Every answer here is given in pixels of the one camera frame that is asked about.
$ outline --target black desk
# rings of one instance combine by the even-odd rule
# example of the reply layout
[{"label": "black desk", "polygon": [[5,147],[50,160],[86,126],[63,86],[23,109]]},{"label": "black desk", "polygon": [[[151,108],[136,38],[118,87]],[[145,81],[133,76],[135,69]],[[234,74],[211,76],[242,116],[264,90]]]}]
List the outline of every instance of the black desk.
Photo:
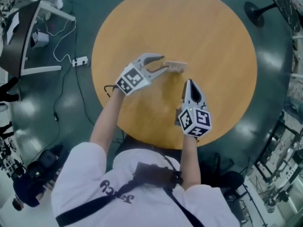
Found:
[{"label": "black desk", "polygon": [[17,12],[19,12],[19,25],[14,32],[10,44],[7,44],[6,34],[3,35],[4,47],[0,57],[0,67],[17,78],[39,72],[61,70],[61,66],[43,66],[29,69],[24,68],[27,47],[32,35],[36,17],[40,9],[47,10],[70,21],[75,21],[76,19],[74,16],[55,9],[50,5],[41,2],[40,0],[32,2],[10,14],[8,25],[10,25],[13,16]]},{"label": "black desk", "polygon": [[273,0],[274,3],[259,9],[255,4],[252,2],[246,2],[244,5],[244,10],[246,15],[249,17],[251,22],[257,27],[264,26],[264,17],[263,13],[272,8],[278,8],[285,18],[286,22],[289,26],[295,31],[300,31],[300,20],[297,14],[297,10],[295,9],[291,0]]}]

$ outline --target paper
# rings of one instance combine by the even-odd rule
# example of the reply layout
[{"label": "paper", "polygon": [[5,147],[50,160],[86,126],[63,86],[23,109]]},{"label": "paper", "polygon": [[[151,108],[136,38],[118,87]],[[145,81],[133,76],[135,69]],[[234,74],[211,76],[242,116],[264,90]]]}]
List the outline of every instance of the paper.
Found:
[{"label": "paper", "polygon": [[182,73],[184,72],[187,63],[179,61],[165,61],[164,66],[169,67],[167,71]]},{"label": "paper", "polygon": [[7,36],[7,44],[10,43],[13,35],[14,35],[14,28],[16,28],[16,26],[19,24],[19,12],[17,12],[12,21],[11,21],[11,24],[9,26],[9,29],[8,31],[6,32],[6,36]]}]

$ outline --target green floor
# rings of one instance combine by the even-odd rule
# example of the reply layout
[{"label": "green floor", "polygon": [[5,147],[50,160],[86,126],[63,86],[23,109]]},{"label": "green floor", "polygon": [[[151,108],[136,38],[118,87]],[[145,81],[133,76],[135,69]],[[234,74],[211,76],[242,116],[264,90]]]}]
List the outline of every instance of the green floor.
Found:
[{"label": "green floor", "polygon": [[[72,0],[73,12],[77,18],[78,39],[75,33],[66,37],[59,45],[56,55],[62,58],[69,53],[74,57],[86,55],[91,58],[96,35],[109,13],[123,0]],[[214,152],[224,159],[233,159],[235,170],[243,169],[250,157],[250,163],[258,157],[278,120],[287,93],[292,62],[291,29],[276,9],[264,14],[265,26],[255,27],[246,17],[243,6],[251,1],[259,7],[271,4],[272,0],[222,0],[243,21],[255,46],[258,60],[258,79],[252,102],[239,123],[218,140],[198,148],[199,158],[211,160]],[[65,1],[64,11],[70,12],[72,3]],[[64,25],[64,20],[54,16],[48,25],[56,32]],[[43,24],[38,25],[42,31]],[[12,104],[12,121],[22,157],[26,164],[38,151],[50,144],[58,134],[58,123],[53,117],[53,104],[61,92],[62,77],[69,68],[65,59],[58,63],[53,58],[53,49],[67,31],[73,28],[69,23],[65,32],[51,38],[49,45],[29,51],[26,68],[41,65],[62,65],[62,71],[48,72],[22,77],[20,88],[23,101]],[[85,99],[85,107],[90,119],[95,122],[102,106],[96,96],[91,76],[91,68],[77,68],[79,82]],[[56,143],[72,148],[89,140],[93,125],[84,113],[84,105],[75,77],[75,68],[67,74],[63,96],[55,108],[59,117],[60,134]],[[108,158],[112,160],[117,148],[113,144]]]}]

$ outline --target power strip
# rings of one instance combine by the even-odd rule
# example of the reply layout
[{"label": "power strip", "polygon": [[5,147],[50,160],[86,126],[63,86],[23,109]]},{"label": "power strip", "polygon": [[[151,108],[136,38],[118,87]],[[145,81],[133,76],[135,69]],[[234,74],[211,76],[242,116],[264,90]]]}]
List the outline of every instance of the power strip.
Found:
[{"label": "power strip", "polygon": [[82,56],[82,57],[73,59],[72,60],[72,66],[73,67],[75,67],[75,66],[82,66],[82,65],[87,64],[88,62],[89,62],[89,59],[87,58],[87,56]]}]

